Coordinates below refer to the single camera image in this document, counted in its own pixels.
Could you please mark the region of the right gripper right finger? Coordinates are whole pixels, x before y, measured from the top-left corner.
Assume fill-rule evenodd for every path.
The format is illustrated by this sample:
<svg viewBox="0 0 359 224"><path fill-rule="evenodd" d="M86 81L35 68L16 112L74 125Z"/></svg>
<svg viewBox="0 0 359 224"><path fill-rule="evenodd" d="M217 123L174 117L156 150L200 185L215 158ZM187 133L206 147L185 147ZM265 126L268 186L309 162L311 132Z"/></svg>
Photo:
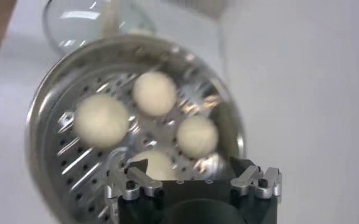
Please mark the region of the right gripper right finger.
<svg viewBox="0 0 359 224"><path fill-rule="evenodd" d="M270 199L282 196L282 173L278 168L269 167L266 172L249 159L230 158L235 178L230 185L240 197L247 196L250 191L256 198Z"/></svg>

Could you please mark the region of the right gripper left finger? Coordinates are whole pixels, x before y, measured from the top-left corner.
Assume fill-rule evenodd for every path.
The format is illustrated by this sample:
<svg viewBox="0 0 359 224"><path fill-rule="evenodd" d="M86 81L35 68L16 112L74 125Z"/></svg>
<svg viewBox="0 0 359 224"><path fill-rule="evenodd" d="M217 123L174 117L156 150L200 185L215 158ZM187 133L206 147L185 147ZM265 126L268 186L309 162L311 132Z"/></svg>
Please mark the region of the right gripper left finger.
<svg viewBox="0 0 359 224"><path fill-rule="evenodd" d="M163 192L163 183L146 174L148 160L131 162L121 167L122 159L114 159L107 172L105 197L122 197L125 201L137 200L141 191L149 198L155 198Z"/></svg>

